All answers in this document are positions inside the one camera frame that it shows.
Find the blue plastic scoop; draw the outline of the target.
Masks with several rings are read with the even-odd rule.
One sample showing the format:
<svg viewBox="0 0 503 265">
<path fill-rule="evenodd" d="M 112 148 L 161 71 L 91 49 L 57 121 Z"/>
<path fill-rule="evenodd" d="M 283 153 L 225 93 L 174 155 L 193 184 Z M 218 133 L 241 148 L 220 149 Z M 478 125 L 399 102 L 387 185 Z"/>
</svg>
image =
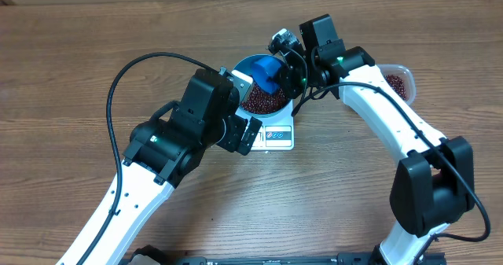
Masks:
<svg viewBox="0 0 503 265">
<path fill-rule="evenodd" d="M 275 78 L 280 74 L 282 67 L 283 63 L 276 57 L 259 57 L 251 63 L 252 77 L 265 93 L 274 94 L 280 88 Z"/>
</svg>

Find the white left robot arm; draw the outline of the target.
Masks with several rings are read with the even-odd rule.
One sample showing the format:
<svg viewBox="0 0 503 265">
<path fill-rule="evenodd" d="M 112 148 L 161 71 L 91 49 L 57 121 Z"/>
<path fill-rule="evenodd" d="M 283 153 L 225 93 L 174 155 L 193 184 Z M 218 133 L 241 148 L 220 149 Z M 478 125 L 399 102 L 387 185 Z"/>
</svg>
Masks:
<svg viewBox="0 0 503 265">
<path fill-rule="evenodd" d="M 238 70 L 199 69 L 180 101 L 136 126 L 115 176 L 60 264 L 117 264 L 150 216 L 217 145 L 244 156 L 262 123 L 236 114 L 254 86 Z"/>
</svg>

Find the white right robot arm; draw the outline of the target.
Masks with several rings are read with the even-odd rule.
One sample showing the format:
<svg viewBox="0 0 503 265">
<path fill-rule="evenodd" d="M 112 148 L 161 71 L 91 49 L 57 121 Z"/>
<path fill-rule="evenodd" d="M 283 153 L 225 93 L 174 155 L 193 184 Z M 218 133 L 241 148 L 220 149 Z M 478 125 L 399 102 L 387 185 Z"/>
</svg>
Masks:
<svg viewBox="0 0 503 265">
<path fill-rule="evenodd" d="M 273 81 L 302 103 L 333 94 L 368 124 L 397 164 L 390 194 L 395 224 L 364 262 L 444 264 L 426 251 L 475 206 L 472 147 L 421 119 L 364 49 L 345 47 L 328 14 L 299 29 L 300 37 L 282 29 L 271 38 L 269 51 L 285 61 Z"/>
</svg>

